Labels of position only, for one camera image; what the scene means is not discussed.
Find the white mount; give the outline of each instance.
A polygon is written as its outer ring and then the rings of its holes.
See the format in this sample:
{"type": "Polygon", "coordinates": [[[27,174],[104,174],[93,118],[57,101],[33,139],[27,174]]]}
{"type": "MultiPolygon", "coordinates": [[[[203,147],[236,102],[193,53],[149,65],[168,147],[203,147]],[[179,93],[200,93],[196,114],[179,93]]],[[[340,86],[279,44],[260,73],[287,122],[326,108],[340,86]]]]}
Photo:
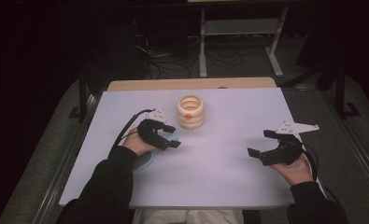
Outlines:
{"type": "Polygon", "coordinates": [[[319,129],[318,125],[293,123],[293,122],[287,122],[285,120],[280,125],[280,127],[276,129],[276,133],[280,133],[280,134],[306,133],[306,132],[316,131],[318,129],[319,129]]]}
{"type": "Polygon", "coordinates": [[[149,112],[146,115],[146,119],[153,119],[162,123],[166,123],[167,119],[164,117],[164,110],[163,109],[158,109],[158,110],[154,110],[152,112],[149,112]]]}

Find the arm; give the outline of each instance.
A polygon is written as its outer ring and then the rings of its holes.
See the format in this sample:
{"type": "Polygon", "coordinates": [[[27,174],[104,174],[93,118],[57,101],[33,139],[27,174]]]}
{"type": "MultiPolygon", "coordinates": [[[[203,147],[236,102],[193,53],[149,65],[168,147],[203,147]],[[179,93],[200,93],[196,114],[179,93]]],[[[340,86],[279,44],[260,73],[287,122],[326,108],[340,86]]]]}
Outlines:
{"type": "Polygon", "coordinates": [[[313,181],[306,157],[301,157],[291,165],[275,164],[277,170],[291,185],[295,204],[289,206],[288,219],[297,224],[341,224],[347,223],[337,203],[329,201],[321,192],[319,184],[313,181]]]}
{"type": "Polygon", "coordinates": [[[64,208],[57,222],[126,223],[132,199],[132,166],[137,156],[153,149],[137,133],[128,135],[122,147],[97,164],[79,198],[64,208]]]}

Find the white tabletop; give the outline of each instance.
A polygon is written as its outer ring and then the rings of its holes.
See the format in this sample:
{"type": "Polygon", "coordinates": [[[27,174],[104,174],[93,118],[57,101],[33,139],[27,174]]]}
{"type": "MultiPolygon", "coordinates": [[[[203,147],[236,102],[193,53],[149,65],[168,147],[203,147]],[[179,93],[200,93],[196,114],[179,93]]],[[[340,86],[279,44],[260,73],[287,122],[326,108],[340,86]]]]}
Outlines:
{"type": "Polygon", "coordinates": [[[258,88],[104,92],[59,204],[79,196],[123,126],[148,108],[164,109],[182,143],[155,153],[150,166],[135,172],[133,208],[263,209],[293,203],[283,177],[248,155],[247,147],[275,149],[277,140],[265,138],[263,130],[293,121],[281,89],[258,88]],[[206,120],[196,130],[176,121],[177,100],[188,94],[205,102],[206,120]]]}

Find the black jacket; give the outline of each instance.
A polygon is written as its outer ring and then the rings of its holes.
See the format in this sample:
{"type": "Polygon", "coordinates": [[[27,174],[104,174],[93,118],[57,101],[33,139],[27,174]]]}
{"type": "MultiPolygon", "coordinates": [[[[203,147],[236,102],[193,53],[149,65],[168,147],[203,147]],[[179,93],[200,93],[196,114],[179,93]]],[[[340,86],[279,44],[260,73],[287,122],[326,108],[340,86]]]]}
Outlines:
{"type": "MultiPolygon", "coordinates": [[[[97,164],[79,198],[65,206],[57,223],[127,223],[136,157],[132,150],[118,147],[111,157],[97,164]]],[[[291,223],[345,223],[338,204],[326,200],[318,183],[294,185],[291,192],[295,200],[288,209],[291,223]]]]}

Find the white cloth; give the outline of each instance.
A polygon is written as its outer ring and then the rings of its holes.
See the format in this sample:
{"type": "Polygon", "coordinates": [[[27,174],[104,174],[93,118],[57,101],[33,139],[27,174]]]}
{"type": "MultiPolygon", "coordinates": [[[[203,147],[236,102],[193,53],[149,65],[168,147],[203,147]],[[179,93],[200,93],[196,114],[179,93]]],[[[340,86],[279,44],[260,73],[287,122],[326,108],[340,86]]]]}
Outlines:
{"type": "Polygon", "coordinates": [[[243,224],[242,210],[135,210],[133,224],[243,224]]]}

